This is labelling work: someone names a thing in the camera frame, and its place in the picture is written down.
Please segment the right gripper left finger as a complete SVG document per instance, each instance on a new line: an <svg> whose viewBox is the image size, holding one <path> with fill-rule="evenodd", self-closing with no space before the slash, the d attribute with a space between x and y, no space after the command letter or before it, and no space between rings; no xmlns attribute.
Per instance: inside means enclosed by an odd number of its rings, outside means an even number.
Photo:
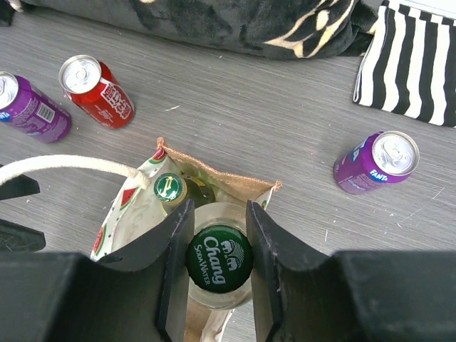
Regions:
<svg viewBox="0 0 456 342"><path fill-rule="evenodd" d="M1 255L3 341L182 341L195 206L98 261L79 253Z"/></svg>

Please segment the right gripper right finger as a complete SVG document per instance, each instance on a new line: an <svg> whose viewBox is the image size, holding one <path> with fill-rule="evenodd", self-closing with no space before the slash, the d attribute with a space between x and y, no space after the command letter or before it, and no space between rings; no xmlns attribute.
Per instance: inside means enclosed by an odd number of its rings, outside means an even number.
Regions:
<svg viewBox="0 0 456 342"><path fill-rule="evenodd" d="M246 208L258 341L453 341L455 253L325 255Z"/></svg>

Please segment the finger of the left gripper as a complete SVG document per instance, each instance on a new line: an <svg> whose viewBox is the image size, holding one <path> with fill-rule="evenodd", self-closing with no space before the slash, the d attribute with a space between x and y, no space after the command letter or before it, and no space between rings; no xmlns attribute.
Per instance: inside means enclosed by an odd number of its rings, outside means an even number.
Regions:
<svg viewBox="0 0 456 342"><path fill-rule="evenodd" d="M46 247L43 232L1 220L1 252L38 252Z"/></svg>
<svg viewBox="0 0 456 342"><path fill-rule="evenodd" d="M32 170L25 164L7 164L6 169L1 170L1 200L38 194L39 183L26 175Z"/></svg>

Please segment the clear glass bottle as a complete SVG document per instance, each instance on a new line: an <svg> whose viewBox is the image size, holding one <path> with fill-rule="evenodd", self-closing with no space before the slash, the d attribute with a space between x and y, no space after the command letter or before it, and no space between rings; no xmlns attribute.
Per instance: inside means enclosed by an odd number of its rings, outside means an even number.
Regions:
<svg viewBox="0 0 456 342"><path fill-rule="evenodd" d="M191 299L212 310L249 302L253 263L245 207L214 202L195 210L195 235L186 254Z"/></svg>

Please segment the green glass bottle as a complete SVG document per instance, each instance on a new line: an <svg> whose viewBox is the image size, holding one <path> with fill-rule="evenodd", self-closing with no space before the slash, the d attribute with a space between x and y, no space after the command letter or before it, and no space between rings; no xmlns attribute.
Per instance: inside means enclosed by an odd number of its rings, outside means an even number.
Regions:
<svg viewBox="0 0 456 342"><path fill-rule="evenodd" d="M188 199L194 201L196 208L215 202L211 186L191 175L163 173L156 179L153 189L165 216Z"/></svg>

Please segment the red cola can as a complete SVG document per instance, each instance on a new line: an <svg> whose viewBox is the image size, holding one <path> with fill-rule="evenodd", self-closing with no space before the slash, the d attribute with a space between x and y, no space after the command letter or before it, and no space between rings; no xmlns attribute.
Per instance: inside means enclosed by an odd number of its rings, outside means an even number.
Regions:
<svg viewBox="0 0 456 342"><path fill-rule="evenodd" d="M97 123L110 129L125 127L135 106L103 62L89 55L65 61L58 73L63 92Z"/></svg>

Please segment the purple soda can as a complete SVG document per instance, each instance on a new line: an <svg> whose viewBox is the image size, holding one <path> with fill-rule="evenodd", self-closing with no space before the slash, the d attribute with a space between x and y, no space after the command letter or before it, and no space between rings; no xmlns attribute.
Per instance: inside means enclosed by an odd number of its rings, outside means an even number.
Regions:
<svg viewBox="0 0 456 342"><path fill-rule="evenodd" d="M406 180L420 161L416 142L399 131L369 135L335 161L336 184L352 195L361 195Z"/></svg>

